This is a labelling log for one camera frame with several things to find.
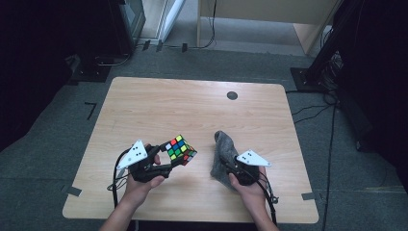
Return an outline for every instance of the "forearm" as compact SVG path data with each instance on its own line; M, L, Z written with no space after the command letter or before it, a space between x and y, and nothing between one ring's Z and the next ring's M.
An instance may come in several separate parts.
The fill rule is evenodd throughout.
M249 214L252 216L252 219L255 222L258 231L275 231L279 230L276 225L272 222L271 218L268 215L267 209L248 209Z
M126 201L126 198L122 198L99 230L126 230L139 206L140 204L135 205Z

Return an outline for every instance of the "tabletop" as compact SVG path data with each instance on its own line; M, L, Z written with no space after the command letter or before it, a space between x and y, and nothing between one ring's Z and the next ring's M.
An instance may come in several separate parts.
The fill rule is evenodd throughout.
M235 100L228 92L237 94ZM117 157L135 141L162 144L182 135L197 154L175 167L152 190L133 218L139 220L252 222L236 192L210 175L215 132L223 131L239 153L248 149L271 162L267 175L278 222L315 223L311 193L285 90L280 85L116 77L89 139L64 205L66 218L107 218L114 209L107 187ZM169 163L160 153L162 164ZM124 187L118 191L121 198Z

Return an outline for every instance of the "colorful cube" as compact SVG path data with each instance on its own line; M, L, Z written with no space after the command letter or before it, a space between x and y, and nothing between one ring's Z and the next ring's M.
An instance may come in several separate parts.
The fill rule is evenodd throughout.
M169 141L166 144L166 150L173 166L185 166L197 153L181 135Z

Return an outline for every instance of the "gray carpet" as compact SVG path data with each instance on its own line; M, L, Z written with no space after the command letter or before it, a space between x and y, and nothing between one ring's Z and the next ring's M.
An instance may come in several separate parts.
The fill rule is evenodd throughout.
M61 188L73 182L115 76L272 83L295 90L290 67L308 67L312 61L271 54L192 49L182 53L173 48L156 53L154 47L139 48L127 63L112 68L106 83L64 86L30 132L0 153L0 230L96 230L102 224L103 220L64 218L66 194ZM324 105L319 93L290 93L288 99L293 113ZM97 103L89 119L92 106L85 102ZM319 110L304 110L294 115L293 121ZM295 125L320 220L316 224L280 224L281 230L321 230L332 113L329 108ZM408 196L395 169L376 153L355 150L352 129L341 109L335 111L330 182L326 230L408 227Z

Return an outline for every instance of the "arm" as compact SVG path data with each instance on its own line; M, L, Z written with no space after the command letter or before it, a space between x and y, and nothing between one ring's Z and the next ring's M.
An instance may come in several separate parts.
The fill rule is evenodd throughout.
M159 156L155 157L155 163L160 164ZM133 214L144 202L150 190L158 187L164 180L163 176L156 176L147 183L141 183L133 180L130 175L127 178L125 194L99 230L126 230Z
M267 175L264 167L259 167L259 170ZM252 184L250 186L242 186L238 182L237 177L234 174L229 173L229 178L231 185L238 191L241 196L243 205L248 210L249 214L255 222L259 231L275 231L279 230L276 225L270 219L267 208L265 207L265 196L262 189L257 184Z

